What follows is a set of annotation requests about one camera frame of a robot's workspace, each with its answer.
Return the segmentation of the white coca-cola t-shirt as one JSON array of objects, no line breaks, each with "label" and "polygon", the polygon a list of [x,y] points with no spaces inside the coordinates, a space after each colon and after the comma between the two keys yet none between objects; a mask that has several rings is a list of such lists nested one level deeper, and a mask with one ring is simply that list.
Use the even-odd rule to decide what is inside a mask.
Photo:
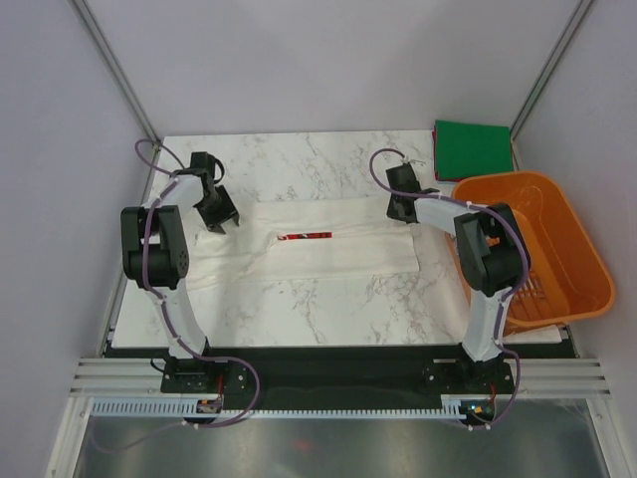
[{"label": "white coca-cola t-shirt", "polygon": [[223,234],[184,220],[189,290],[231,282],[416,273],[408,225],[386,216],[387,198],[240,202],[240,222]]}]

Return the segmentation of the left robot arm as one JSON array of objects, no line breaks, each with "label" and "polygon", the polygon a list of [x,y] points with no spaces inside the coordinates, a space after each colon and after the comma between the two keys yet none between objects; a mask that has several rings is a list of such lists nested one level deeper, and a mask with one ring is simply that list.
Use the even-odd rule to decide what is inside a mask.
[{"label": "left robot arm", "polygon": [[185,283],[190,256],[183,218],[192,210],[211,233],[223,234],[226,222],[240,222],[237,207],[215,175],[188,168],[174,172],[155,198],[121,210],[120,243],[123,272],[150,300],[167,336],[169,355],[192,359],[184,380],[197,391],[207,391],[217,383],[219,369],[204,356],[208,340]]}]

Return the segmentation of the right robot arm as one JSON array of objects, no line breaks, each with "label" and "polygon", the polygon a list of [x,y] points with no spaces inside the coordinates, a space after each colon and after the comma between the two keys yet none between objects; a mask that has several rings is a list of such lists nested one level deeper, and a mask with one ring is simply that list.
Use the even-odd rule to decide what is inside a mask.
[{"label": "right robot arm", "polygon": [[477,205],[439,191],[392,190],[387,215],[455,237],[461,274],[471,289],[470,320],[462,339],[468,356],[456,366],[465,390],[481,390],[492,379],[487,363],[503,351],[505,314],[528,279],[531,260],[513,210],[505,203]]}]

